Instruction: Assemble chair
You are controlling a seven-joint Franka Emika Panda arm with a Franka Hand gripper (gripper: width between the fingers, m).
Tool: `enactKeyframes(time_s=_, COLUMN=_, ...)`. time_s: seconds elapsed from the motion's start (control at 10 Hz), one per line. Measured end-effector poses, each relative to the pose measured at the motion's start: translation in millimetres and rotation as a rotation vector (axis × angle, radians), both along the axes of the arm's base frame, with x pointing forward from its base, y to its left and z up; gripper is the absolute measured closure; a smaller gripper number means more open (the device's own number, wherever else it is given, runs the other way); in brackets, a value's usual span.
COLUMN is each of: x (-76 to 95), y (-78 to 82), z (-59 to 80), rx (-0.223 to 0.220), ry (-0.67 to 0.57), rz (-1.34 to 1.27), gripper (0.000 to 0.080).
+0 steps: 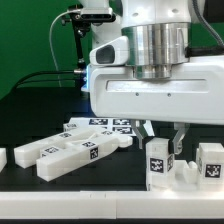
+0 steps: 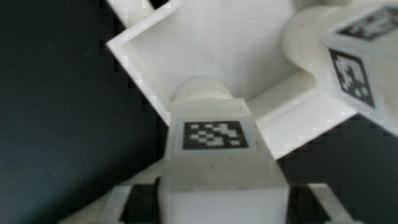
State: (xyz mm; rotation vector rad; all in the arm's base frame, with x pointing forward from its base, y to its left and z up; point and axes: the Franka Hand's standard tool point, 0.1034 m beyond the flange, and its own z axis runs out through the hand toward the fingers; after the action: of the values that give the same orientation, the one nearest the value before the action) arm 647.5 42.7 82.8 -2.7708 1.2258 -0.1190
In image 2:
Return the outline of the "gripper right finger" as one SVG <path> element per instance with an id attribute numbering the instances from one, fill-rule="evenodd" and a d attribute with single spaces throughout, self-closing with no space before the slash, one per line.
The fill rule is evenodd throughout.
<path id="1" fill-rule="evenodd" d="M 292 186 L 286 224 L 363 224 L 325 183 Z"/>

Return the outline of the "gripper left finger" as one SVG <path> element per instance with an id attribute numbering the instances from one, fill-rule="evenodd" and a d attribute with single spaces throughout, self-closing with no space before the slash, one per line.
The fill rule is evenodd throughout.
<path id="1" fill-rule="evenodd" d="M 117 185 L 59 224 L 162 224 L 158 186 L 160 178 L 149 183 Z"/>

